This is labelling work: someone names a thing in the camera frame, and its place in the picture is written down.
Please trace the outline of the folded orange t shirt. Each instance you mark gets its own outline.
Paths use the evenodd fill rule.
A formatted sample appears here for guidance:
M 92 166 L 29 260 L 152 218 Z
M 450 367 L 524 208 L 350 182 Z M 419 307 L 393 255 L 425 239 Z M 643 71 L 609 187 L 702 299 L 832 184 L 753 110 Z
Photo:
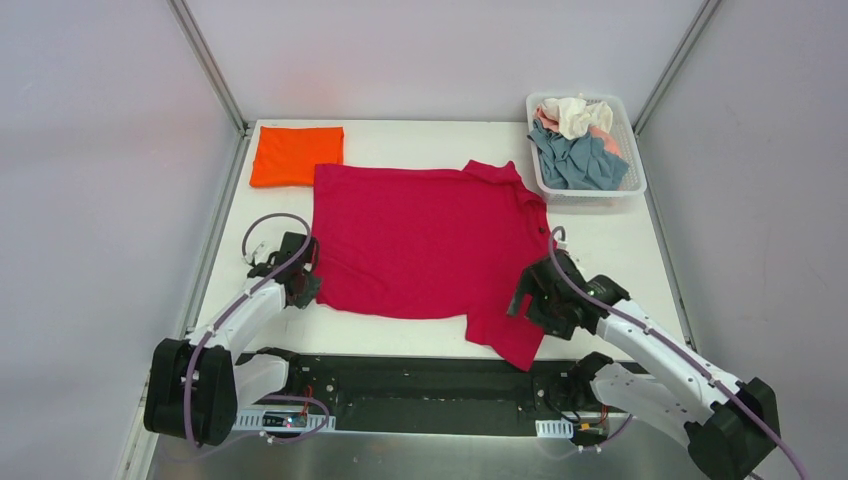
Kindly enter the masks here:
M 249 185 L 312 186 L 318 165 L 344 163 L 342 127 L 261 127 Z

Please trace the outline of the cream white t shirt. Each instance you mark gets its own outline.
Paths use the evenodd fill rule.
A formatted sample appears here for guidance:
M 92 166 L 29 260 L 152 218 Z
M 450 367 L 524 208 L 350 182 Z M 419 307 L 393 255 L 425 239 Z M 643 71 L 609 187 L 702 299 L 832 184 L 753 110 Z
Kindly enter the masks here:
M 568 140 L 587 134 L 591 127 L 609 133 L 614 113 L 605 101 L 590 103 L 581 97 L 544 99 L 535 110 L 542 126 Z

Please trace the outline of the grey blue t shirt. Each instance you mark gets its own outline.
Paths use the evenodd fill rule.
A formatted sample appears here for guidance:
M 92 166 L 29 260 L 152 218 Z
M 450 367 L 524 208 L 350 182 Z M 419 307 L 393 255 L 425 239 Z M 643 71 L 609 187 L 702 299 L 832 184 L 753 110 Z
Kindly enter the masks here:
M 542 183 L 558 190 L 618 190 L 630 165 L 604 150 L 601 139 L 589 133 L 568 140 L 533 121 L 528 139 L 535 145 Z

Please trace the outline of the left aluminium frame rail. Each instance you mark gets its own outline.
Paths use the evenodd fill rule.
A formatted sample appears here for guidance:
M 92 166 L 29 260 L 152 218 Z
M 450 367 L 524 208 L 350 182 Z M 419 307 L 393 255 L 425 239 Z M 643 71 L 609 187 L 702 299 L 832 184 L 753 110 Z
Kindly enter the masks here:
M 200 195 L 206 204 L 200 208 L 199 253 L 192 284 L 175 332 L 185 336 L 197 324 L 204 295 L 212 273 L 215 255 L 223 235 L 225 217 L 233 197 L 236 177 L 244 159 L 247 120 L 238 105 L 224 72 L 215 58 L 195 9 L 189 1 L 171 1 L 169 8 L 204 76 L 203 86 L 215 98 L 215 113 L 221 120 L 210 132 L 199 136 L 205 153 L 212 155 L 202 175 L 209 189 Z

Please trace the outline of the right aluminium frame rail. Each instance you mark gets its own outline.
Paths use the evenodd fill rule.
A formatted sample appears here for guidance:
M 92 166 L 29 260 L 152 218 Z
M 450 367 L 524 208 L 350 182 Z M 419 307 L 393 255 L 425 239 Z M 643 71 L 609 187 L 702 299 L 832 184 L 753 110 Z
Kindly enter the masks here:
M 695 49 L 698 41 L 708 28 L 716 12 L 722 6 L 722 0 L 704 0 L 700 3 L 693 19 L 687 26 L 669 61 L 652 88 L 648 98 L 633 123 L 632 130 L 639 138 L 648 123 L 656 113 L 659 104 L 668 93 L 673 82 L 683 69 L 687 59 Z

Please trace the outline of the light pink t shirt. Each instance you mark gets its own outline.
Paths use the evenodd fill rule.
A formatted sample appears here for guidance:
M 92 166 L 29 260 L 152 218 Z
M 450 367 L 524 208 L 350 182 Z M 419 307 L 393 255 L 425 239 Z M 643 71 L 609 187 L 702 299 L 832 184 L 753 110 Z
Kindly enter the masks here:
M 542 125 L 546 129 L 554 132 L 558 131 L 558 122 L 553 118 L 549 117 L 546 113 L 544 113 L 541 107 L 536 107 L 534 111 L 534 118 L 540 120 L 542 122 Z M 587 132 L 593 137 L 599 138 L 603 141 L 605 151 L 617 155 L 619 157 L 623 157 L 618 142 L 610 133 L 600 129 L 598 126 L 595 125 L 590 125 L 588 127 Z

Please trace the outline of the aluminium frame rail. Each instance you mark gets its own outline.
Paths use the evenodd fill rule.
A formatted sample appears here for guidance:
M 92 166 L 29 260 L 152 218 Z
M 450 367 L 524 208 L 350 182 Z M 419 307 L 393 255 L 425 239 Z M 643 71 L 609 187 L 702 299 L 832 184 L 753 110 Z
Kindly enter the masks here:
M 185 336 L 197 324 L 204 295 L 212 273 L 215 255 L 223 235 L 225 217 L 233 197 L 236 177 L 244 159 L 247 120 L 238 105 L 224 72 L 215 58 L 195 9 L 189 1 L 171 1 L 169 8 L 204 76 L 203 86 L 215 98 L 215 113 L 221 120 L 210 132 L 199 136 L 205 153 L 212 155 L 202 175 L 209 189 L 200 195 L 206 204 L 200 208 L 199 253 L 192 284 L 175 332 Z
M 632 130 L 639 138 L 648 123 L 656 113 L 659 104 L 668 93 L 673 82 L 683 69 L 687 59 L 695 49 L 698 41 L 708 28 L 716 12 L 722 6 L 722 0 L 704 0 L 700 3 L 693 19 L 687 26 L 669 61 L 652 88 L 648 98 L 633 123 Z

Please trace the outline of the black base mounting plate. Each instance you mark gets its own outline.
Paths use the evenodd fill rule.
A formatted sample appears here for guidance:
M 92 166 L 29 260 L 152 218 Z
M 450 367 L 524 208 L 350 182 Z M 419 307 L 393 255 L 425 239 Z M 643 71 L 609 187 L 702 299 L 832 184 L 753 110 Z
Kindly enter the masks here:
M 615 412 L 568 380 L 570 360 L 524 372 L 502 360 L 283 355 L 286 385 L 245 409 L 335 416 L 321 432 L 531 437 L 536 420 L 595 424 Z

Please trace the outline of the crimson red t shirt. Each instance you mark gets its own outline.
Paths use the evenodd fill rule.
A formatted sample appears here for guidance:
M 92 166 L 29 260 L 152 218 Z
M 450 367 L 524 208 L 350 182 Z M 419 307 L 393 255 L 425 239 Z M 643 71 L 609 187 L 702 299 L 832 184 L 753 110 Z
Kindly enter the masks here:
M 312 233 L 320 304 L 403 320 L 464 316 L 469 342 L 532 366 L 543 331 L 508 308 L 523 270 L 547 253 L 549 223 L 513 164 L 321 165 Z

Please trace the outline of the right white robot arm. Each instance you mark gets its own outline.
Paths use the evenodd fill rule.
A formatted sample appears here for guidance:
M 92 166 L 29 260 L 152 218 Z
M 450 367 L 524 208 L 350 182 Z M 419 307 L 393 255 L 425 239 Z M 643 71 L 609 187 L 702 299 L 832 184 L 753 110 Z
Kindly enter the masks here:
M 689 350 L 611 278 L 585 279 L 563 250 L 524 269 L 508 313 L 564 340 L 582 329 L 647 373 L 641 377 L 592 352 L 547 388 L 546 399 L 560 411 L 607 406 L 633 415 L 684 447 L 710 479 L 747 479 L 778 446 L 769 385 L 744 382 Z

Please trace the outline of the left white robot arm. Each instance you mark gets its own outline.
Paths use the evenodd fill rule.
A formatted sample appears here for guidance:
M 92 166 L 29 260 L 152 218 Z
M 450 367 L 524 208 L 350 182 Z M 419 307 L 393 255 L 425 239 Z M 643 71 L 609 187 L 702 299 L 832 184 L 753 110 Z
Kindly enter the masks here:
M 248 271 L 239 292 L 204 329 L 166 338 L 154 349 L 143 425 L 153 433 L 217 446 L 238 413 L 267 395 L 297 402 L 305 378 L 271 348 L 248 353 L 254 337 L 286 310 L 313 302 L 319 241 L 287 232 L 280 247 Z

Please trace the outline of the white plastic laundry basket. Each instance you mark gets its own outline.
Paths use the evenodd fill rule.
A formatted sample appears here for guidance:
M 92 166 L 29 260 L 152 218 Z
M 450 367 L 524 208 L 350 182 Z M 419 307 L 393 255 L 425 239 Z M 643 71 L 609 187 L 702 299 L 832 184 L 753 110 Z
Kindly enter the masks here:
M 618 142 L 623 154 L 622 158 L 630 165 L 630 170 L 625 175 L 621 187 L 615 191 L 549 189 L 542 183 L 536 147 L 528 139 L 533 158 L 535 178 L 546 201 L 550 204 L 557 205 L 600 205 L 620 203 L 642 195 L 647 188 L 646 176 L 635 136 L 629 123 L 629 117 L 620 98 L 603 94 L 589 94 L 587 96 L 582 94 L 573 96 L 547 93 L 530 94 L 526 100 L 528 134 L 533 129 L 536 107 L 544 99 L 563 97 L 581 97 L 590 103 L 599 101 L 608 103 L 614 113 L 613 125 L 609 133 Z

